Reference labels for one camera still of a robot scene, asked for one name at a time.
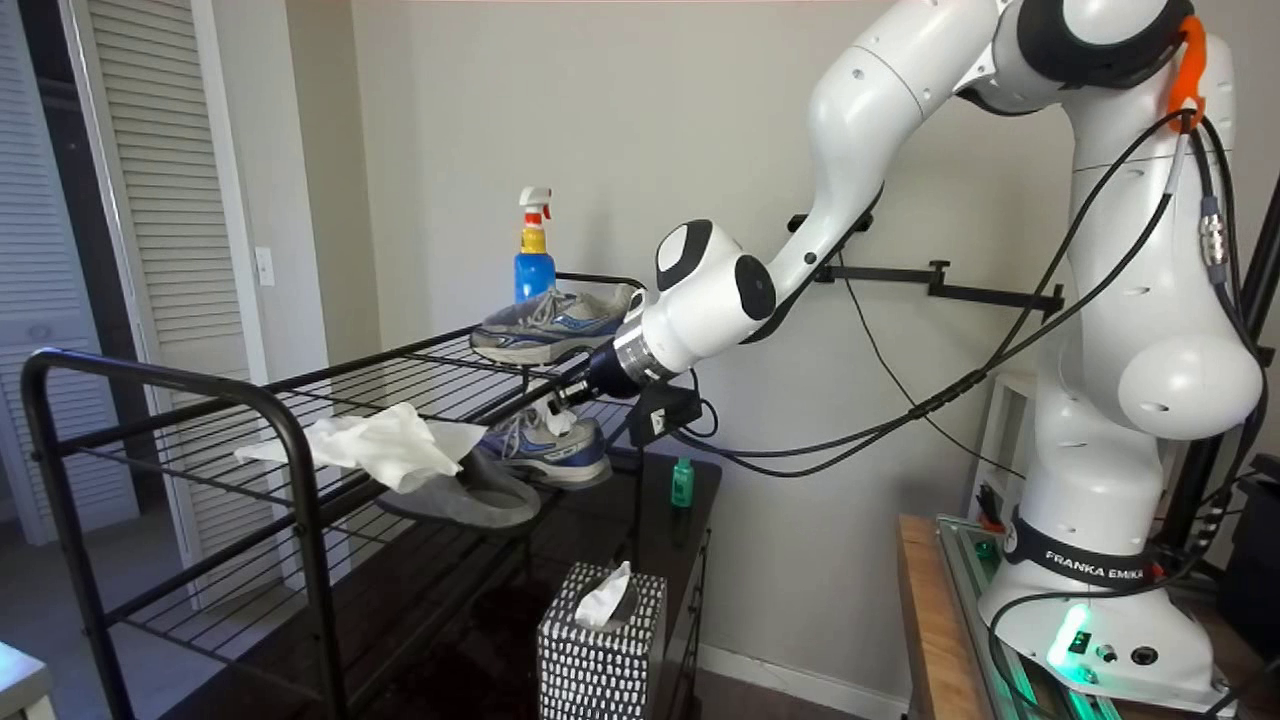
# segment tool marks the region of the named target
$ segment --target tissue box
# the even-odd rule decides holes
[[[652,718],[668,638],[668,584],[632,574],[628,595],[613,619],[606,627],[584,627],[571,611],[606,577],[608,568],[599,565],[577,565],[535,627],[546,720]]]

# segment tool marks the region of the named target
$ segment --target white cloth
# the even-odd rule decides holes
[[[483,441],[479,426],[429,426],[411,404],[376,416],[318,422],[308,434],[318,467],[363,467],[391,493],[411,493],[429,476],[455,476],[461,461]],[[237,461],[286,464],[280,441],[237,448]]]
[[[618,611],[618,604],[628,595],[632,584],[632,562],[626,562],[618,574],[606,577],[571,611],[571,619],[587,627],[606,627]]]

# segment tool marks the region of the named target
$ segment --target shoe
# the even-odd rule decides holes
[[[488,434],[479,445],[524,480],[581,493],[613,476],[608,445],[597,422],[570,411],[571,426],[551,434],[535,409]]]
[[[619,292],[597,298],[551,289],[535,302],[499,310],[469,335],[469,344],[478,358],[496,363],[555,363],[613,339],[628,310],[632,302]]]
[[[380,510],[463,527],[521,527],[546,510],[539,493],[521,485],[494,453],[478,448],[471,461],[463,476],[429,476],[411,493],[384,493]]]

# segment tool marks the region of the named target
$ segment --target towel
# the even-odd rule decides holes
[[[306,435],[318,467],[363,467],[391,493],[415,493],[429,476],[455,476],[461,461],[483,441],[479,426],[429,426],[411,404],[376,416],[318,422]],[[286,464],[280,441],[231,453],[241,464]]]

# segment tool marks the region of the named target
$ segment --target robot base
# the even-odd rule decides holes
[[[1035,565],[1006,565],[979,595],[979,618],[992,627],[1001,609],[1045,593],[1093,588],[1049,577]],[[1164,588],[1101,602],[1030,602],[1001,618],[998,638],[1090,695],[1180,714],[1207,714],[1228,695],[1228,681],[1214,669],[1207,634],[1173,609]]]

